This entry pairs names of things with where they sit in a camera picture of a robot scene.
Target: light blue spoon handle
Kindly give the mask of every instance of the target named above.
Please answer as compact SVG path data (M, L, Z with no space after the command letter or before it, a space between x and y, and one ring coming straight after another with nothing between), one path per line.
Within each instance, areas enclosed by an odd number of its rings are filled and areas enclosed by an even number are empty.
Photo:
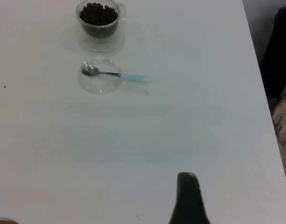
M121 74L120 78L125 80L140 82L140 83L148 83L149 78L147 76L135 76L135 75L128 75L128 74Z

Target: table surface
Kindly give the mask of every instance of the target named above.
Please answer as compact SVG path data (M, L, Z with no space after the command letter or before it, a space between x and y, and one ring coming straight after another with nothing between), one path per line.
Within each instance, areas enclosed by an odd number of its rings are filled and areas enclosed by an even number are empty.
M214 224L286 224L286 180L240 0L121 0L123 82L77 80L77 0L0 1L0 217L167 224L181 171Z

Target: glass bowl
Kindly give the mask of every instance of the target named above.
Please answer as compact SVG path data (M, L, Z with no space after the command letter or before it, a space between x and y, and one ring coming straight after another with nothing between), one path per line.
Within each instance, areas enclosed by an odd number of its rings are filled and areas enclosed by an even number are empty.
M107 57L97 56L86 61L86 64L93 65L99 71L122 73L121 68ZM79 69L78 80L80 85L88 92L95 94L106 94L112 92L121 84L121 78L106 74L97 76L86 76L82 73L82 68Z
M117 19L114 22L103 26L96 26L84 22L80 18L80 13L83 10L84 6L87 6L88 3L100 3L103 6L114 8L115 11L118 13ZM125 13L125 6L122 3L116 3L113 0L85 0L77 6L76 10L77 19L81 23L84 31L94 38L107 38L113 35L117 30L119 20L124 18Z

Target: metal spoon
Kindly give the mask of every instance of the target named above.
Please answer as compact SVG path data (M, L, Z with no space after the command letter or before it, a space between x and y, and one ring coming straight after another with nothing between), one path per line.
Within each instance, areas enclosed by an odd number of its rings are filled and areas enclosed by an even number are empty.
M83 63L82 73L86 76L96 76L98 74L106 74L106 75L117 76L117 77L120 77L126 80L140 82L140 83L149 82L149 78L147 76L136 76L136 75L123 74L123 73L103 72L103 71L99 71L96 67L90 64L87 64L86 62Z

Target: beige fabric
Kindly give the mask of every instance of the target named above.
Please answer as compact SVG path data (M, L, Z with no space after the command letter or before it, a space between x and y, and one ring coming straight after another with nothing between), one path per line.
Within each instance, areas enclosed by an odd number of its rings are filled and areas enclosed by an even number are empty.
M272 120L286 174L286 86L272 112Z

